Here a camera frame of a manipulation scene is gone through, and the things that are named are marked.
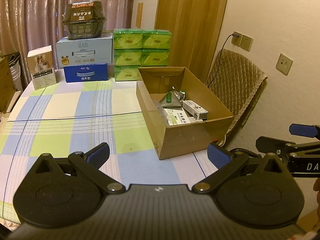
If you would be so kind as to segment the silver green foil pouch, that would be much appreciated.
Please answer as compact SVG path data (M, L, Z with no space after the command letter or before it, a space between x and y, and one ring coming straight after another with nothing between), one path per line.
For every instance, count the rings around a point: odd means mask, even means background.
M163 108L181 107L182 102L185 100L185 92L172 90L162 98L160 104Z

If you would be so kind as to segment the checkered tablecloth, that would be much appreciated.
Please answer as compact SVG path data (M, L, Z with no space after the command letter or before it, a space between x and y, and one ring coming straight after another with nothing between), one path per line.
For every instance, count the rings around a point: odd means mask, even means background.
M136 97L136 83L114 79L28 87L1 123L1 219L18 222L12 200L36 159L87 152L108 143L101 171L125 186L194 185L216 171L206 151L159 160Z

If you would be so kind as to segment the quilted brown chair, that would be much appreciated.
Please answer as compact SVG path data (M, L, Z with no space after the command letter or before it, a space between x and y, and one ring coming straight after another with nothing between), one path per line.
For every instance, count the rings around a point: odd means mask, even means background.
M205 85L234 116L221 145L244 127L266 80L267 75L244 55L227 49L218 52Z

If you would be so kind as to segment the dark blue milk carton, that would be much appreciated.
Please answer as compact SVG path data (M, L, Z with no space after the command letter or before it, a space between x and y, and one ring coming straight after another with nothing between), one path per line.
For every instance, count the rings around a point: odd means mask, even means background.
M108 80L106 63L65 66L63 70L68 83Z

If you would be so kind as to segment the light blue milk carton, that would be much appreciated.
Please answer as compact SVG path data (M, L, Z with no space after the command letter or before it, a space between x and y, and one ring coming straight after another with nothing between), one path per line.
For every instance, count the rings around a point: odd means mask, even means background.
M113 61L113 34L103 33L101 37L69 40L64 37L56 43L59 67Z

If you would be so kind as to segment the white humidifier product box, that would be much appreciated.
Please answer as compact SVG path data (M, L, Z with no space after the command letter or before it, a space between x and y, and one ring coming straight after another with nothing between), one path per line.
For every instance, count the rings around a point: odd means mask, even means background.
M35 90L56 84L51 45L29 51L27 60Z

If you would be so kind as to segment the green tissue pack bundle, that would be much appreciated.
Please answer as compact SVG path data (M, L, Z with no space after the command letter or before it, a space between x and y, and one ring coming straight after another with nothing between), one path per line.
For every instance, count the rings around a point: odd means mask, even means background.
M114 79L135 81L139 67L168 66L170 45L168 30L114 29Z

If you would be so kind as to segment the black noodle bowl pack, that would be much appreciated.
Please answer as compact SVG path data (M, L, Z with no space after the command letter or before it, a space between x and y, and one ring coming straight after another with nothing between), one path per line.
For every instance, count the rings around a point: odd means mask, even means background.
M88 1L68 4L62 22L68 39L78 40L100 37L105 21L102 3Z

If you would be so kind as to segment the wooden door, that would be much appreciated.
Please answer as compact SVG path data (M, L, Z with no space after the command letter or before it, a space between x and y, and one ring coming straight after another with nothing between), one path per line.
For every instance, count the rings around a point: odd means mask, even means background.
M202 82L217 50L227 0L158 0L155 28L171 32L169 65Z

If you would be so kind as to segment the pink curtain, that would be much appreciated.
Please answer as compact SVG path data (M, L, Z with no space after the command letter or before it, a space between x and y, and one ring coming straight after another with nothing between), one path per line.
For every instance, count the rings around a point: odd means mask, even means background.
M1 0L1 54L20 53L23 86L31 81L28 52L65 37L62 16L67 5L87 1L102 3L104 31L131 26L133 0Z

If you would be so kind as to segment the wall power socket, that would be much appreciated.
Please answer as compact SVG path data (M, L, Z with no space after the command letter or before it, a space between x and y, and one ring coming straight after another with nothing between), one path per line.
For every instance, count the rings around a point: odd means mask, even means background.
M232 45L236 47L240 47L241 41L242 41L242 34L238 32L232 33Z

